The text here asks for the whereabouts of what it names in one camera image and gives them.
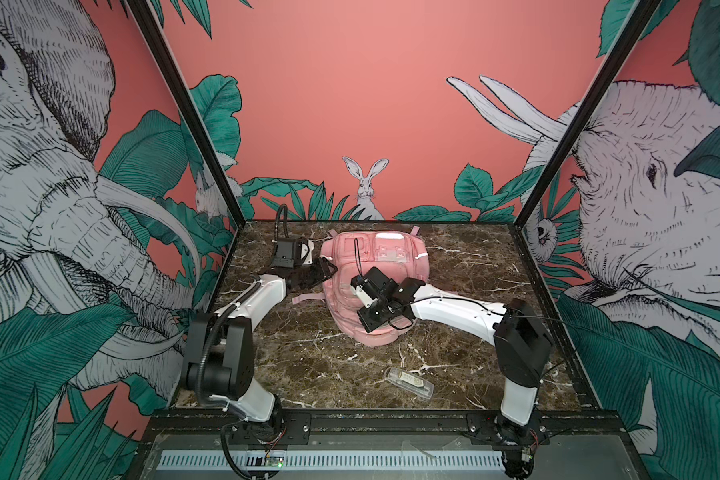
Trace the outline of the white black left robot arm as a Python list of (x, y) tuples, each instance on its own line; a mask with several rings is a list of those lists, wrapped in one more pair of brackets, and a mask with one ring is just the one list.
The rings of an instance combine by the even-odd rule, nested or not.
[(201, 407), (218, 408), (243, 421), (270, 422), (277, 397), (254, 378), (253, 333), (288, 294), (310, 290), (336, 272), (324, 258), (297, 268), (270, 267), (229, 304), (197, 316), (188, 330), (180, 386), (193, 391)]

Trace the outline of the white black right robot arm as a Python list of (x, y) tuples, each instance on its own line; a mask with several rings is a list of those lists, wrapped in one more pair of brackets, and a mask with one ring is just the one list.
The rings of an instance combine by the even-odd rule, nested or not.
[(405, 317), (441, 323), (493, 346), (505, 378), (499, 419), (518, 428), (530, 424), (553, 341), (541, 318), (526, 302), (479, 301), (411, 279), (387, 292), (368, 282), (352, 290), (362, 303), (358, 315), (365, 327), (374, 329)]

